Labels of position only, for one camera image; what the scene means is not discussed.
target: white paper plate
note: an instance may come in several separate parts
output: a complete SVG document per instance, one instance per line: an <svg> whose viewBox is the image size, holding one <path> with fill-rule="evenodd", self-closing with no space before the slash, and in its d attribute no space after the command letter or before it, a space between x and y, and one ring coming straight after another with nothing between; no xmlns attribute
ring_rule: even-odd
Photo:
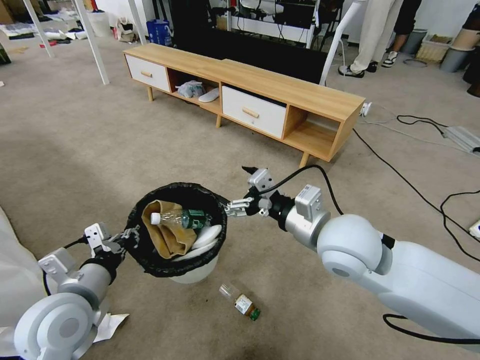
<svg viewBox="0 0 480 360"><path fill-rule="evenodd" d="M222 225L213 225L213 226L204 227L198 234L198 237L196 238L195 242L191 246L190 251L199 249L201 247L204 247L205 245L210 244L216 239L216 237L220 234L221 231L222 231Z"/></svg>
<svg viewBox="0 0 480 360"><path fill-rule="evenodd" d="M218 241L218 239L215 239L213 242L211 242L211 243L209 243L205 246L199 247L198 249L195 249L195 250L190 250L185 255L174 258L172 260L172 262L177 262L177 261L180 261L180 260L187 260L187 259L195 258L199 255L202 255L203 253L206 253L208 250L213 248L215 246L215 244L217 243L217 241Z"/></svg>

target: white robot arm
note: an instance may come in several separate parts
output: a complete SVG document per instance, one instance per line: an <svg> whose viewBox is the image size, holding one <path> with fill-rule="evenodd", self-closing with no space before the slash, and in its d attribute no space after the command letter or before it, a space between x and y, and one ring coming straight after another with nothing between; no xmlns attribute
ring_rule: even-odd
<svg viewBox="0 0 480 360"><path fill-rule="evenodd" d="M92 257L79 270L63 247L38 262L58 293L30 307L15 328L15 348L25 360L76 360L90 348L109 307L108 286L126 249L139 243L138 228L111 236L101 222L87 227L83 238Z"/></svg>
<svg viewBox="0 0 480 360"><path fill-rule="evenodd" d="M359 284L388 308L443 338L424 336L427 340L480 352L479 274L417 243L395 240L361 216L330 219L318 187L306 185L293 200L276 190L268 169L244 169L251 173L251 188L227 208L231 216L274 218L317 252L327 271Z"/></svg>

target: person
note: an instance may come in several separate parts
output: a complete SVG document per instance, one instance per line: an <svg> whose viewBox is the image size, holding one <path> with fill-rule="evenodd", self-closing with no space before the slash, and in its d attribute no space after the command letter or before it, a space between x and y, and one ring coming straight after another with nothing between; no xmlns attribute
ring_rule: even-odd
<svg viewBox="0 0 480 360"><path fill-rule="evenodd" d="M403 0L395 27L393 28L395 40L393 41L393 46L387 58L381 64L382 68L391 68L395 64L400 49L407 42L410 33L414 30L415 15L421 3L422 0Z"/></svg>
<svg viewBox="0 0 480 360"><path fill-rule="evenodd" d="M349 66L339 66L340 75L363 78L374 73L387 48L404 0L368 0L361 26L358 56Z"/></svg>

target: plastic bag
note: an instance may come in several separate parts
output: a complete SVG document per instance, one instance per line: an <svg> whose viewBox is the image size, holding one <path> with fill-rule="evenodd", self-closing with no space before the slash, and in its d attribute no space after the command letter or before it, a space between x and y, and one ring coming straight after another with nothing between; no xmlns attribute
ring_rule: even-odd
<svg viewBox="0 0 480 360"><path fill-rule="evenodd" d="M205 94L204 86L200 81L191 80L175 87L178 89L178 95L184 98L198 98Z"/></svg>

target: small glass bottle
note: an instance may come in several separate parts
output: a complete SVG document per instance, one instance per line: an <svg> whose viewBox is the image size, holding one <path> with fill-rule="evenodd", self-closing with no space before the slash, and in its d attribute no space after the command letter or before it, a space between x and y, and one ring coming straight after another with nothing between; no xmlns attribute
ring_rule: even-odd
<svg viewBox="0 0 480 360"><path fill-rule="evenodd" d="M255 321L259 318L260 310L255 307L252 300L246 297L232 284L222 284L220 294L235 305L235 308L243 315Z"/></svg>
<svg viewBox="0 0 480 360"><path fill-rule="evenodd" d="M152 212L150 224L174 225L185 229L202 229L210 226L212 217L203 210L177 209L167 212Z"/></svg>

